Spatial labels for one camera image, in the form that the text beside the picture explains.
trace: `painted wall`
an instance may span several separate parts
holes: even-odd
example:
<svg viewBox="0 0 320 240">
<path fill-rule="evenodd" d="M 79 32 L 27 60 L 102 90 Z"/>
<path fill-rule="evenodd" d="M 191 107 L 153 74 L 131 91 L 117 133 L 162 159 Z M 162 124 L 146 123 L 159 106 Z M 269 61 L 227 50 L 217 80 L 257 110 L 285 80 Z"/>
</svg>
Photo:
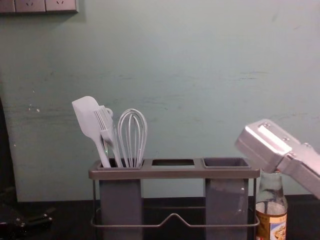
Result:
<svg viewBox="0 0 320 240">
<path fill-rule="evenodd" d="M 80 0 L 76 15 L 0 18 L 0 94 L 20 201 L 91 198 L 98 159 L 71 102 L 142 111 L 145 156 L 238 156 L 270 118 L 320 151 L 318 0 Z M 144 183 L 200 196 L 201 180 Z M 306 191 L 286 177 L 285 192 Z"/>
</svg>

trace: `power socket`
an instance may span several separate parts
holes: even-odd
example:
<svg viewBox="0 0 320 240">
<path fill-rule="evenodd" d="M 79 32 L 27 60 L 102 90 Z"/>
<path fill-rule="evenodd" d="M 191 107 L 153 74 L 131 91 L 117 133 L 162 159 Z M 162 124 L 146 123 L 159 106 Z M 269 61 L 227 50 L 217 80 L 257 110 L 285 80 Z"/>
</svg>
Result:
<svg viewBox="0 0 320 240">
<path fill-rule="evenodd" d="M 76 0 L 45 0 L 45 9 L 47 12 L 78 12 L 78 3 Z"/>
<path fill-rule="evenodd" d="M 45 0 L 15 0 L 15 11 L 17 13 L 45 12 Z"/>
<path fill-rule="evenodd" d="M 14 0 L 0 0 L 0 14 L 14 13 L 16 11 Z"/>
</svg>

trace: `white spatula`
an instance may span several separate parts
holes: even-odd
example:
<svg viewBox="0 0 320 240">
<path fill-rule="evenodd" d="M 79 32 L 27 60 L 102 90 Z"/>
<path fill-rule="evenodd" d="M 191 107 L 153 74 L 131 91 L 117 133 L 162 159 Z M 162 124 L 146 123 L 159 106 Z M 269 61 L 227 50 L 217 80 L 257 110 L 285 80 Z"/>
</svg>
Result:
<svg viewBox="0 0 320 240">
<path fill-rule="evenodd" d="M 100 134 L 100 125 L 95 116 L 95 110 L 99 107 L 99 104 L 92 96 L 84 96 L 78 100 L 72 102 L 72 106 L 78 119 L 81 131 L 88 138 L 91 138 L 98 150 L 102 166 L 104 168 L 110 168 L 110 162 L 105 154 L 104 147 L 102 145 L 102 138 Z"/>
</svg>

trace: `dark countertop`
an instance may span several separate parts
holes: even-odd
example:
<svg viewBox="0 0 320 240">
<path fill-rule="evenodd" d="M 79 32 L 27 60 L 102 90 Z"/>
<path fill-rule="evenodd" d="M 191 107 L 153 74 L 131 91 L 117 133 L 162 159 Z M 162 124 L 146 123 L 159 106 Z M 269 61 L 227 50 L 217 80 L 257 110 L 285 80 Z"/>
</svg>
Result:
<svg viewBox="0 0 320 240">
<path fill-rule="evenodd" d="M 320 240 L 320 200 L 312 195 L 290 195 L 288 200 L 288 222 L 286 240 Z M 202 198 L 176 199 L 145 199 L 145 206 L 161 205 L 164 202 L 173 204 L 179 202 L 183 206 L 201 206 Z M 90 226 L 90 219 L 93 214 L 92 201 L 62 201 L 62 202 L 29 202 L 18 203 L 15 206 L 26 216 L 41 214 L 46 209 L 55 207 L 51 230 L 37 236 L 29 237 L 29 240 L 93 240 L 94 229 Z M 185 215 L 194 221 L 202 221 L 204 212 L 201 209 L 185 210 Z M 163 219 L 168 212 L 154 212 L 152 208 L 146 209 L 144 219 L 159 218 Z M 161 232 L 145 232 L 145 239 L 183 239 L 201 240 L 204 238 L 202 229 L 185 229 L 180 222 L 172 219 L 163 227 Z"/>
</svg>

